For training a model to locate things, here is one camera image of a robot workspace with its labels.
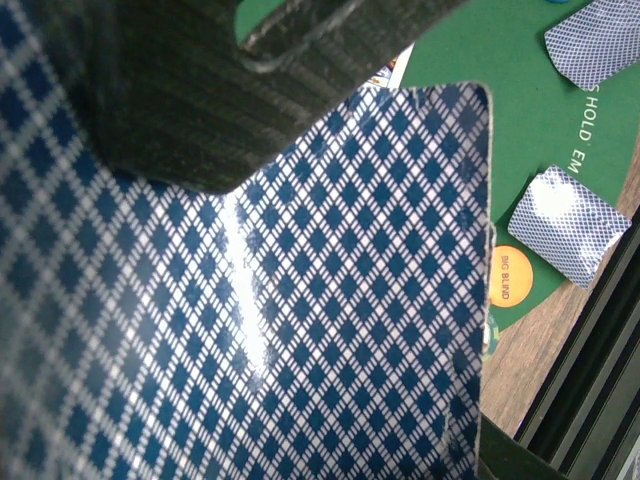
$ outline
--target poker table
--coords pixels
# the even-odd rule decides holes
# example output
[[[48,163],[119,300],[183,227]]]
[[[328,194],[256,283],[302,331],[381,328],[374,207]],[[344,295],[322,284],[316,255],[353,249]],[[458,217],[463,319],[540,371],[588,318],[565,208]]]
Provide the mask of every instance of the poker table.
[[[279,3],[243,2],[236,18],[238,38]],[[555,70],[544,45],[546,30],[587,3],[472,0],[416,43],[402,79],[404,87],[472,80],[491,92],[496,245],[521,250],[533,268],[532,289],[521,303],[492,308],[500,330],[565,281],[507,233],[511,213],[533,176],[558,165],[615,205],[629,170],[640,114],[640,64],[585,92]]]

